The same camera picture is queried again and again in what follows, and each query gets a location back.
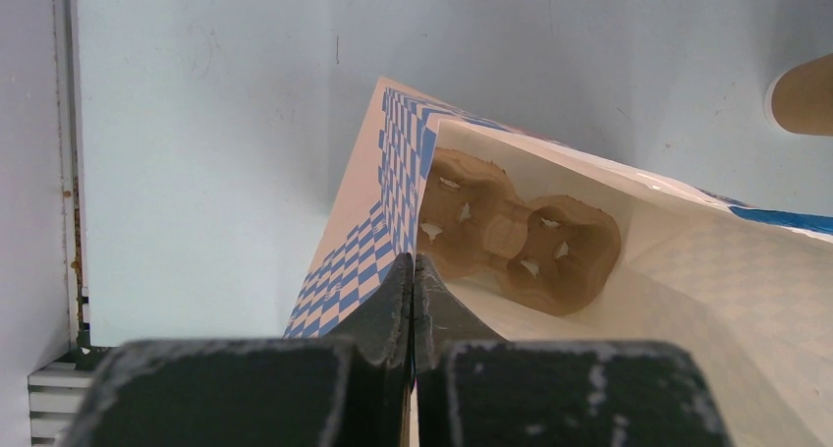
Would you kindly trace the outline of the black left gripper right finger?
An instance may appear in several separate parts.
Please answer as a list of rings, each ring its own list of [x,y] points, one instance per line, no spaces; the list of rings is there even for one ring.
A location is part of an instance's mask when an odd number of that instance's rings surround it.
[[[416,256],[414,363],[421,446],[445,446],[450,438],[450,409],[441,368],[446,347],[459,341],[503,339],[452,294],[429,255]]]

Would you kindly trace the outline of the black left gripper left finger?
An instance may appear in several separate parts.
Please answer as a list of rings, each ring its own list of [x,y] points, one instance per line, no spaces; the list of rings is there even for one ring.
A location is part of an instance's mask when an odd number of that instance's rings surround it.
[[[414,257],[395,257],[380,286],[325,337],[339,344],[336,446],[407,446],[414,385]]]

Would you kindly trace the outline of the blue checkered paper bag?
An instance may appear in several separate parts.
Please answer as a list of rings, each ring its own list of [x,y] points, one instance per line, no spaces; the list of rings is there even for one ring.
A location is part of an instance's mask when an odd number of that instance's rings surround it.
[[[424,253],[515,340],[692,354],[739,446],[832,442],[832,220],[757,208],[380,79],[286,333]]]

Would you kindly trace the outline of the brown pulp cup carrier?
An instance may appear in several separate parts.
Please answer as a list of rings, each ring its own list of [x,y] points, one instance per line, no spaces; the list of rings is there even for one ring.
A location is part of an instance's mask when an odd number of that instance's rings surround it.
[[[564,316],[601,293],[621,245],[620,229],[604,211],[566,195],[523,200],[498,165],[435,150],[416,249],[443,279],[488,272],[509,300]]]

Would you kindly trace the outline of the brown paper cup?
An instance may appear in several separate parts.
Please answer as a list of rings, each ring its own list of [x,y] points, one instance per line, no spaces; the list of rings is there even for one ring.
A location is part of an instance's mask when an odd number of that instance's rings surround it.
[[[832,54],[776,78],[763,101],[765,118],[787,133],[832,137]]]

